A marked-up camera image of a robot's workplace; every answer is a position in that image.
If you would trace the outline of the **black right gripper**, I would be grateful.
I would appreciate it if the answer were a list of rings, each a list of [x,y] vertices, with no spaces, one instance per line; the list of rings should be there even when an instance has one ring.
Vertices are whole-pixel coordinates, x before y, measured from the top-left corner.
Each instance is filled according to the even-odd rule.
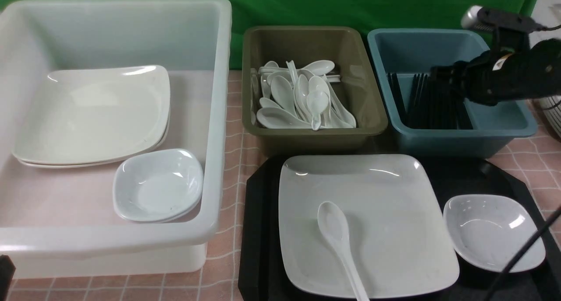
[[[551,38],[525,51],[486,51],[469,62],[458,61],[455,94],[485,106],[558,96],[560,54],[560,40]]]

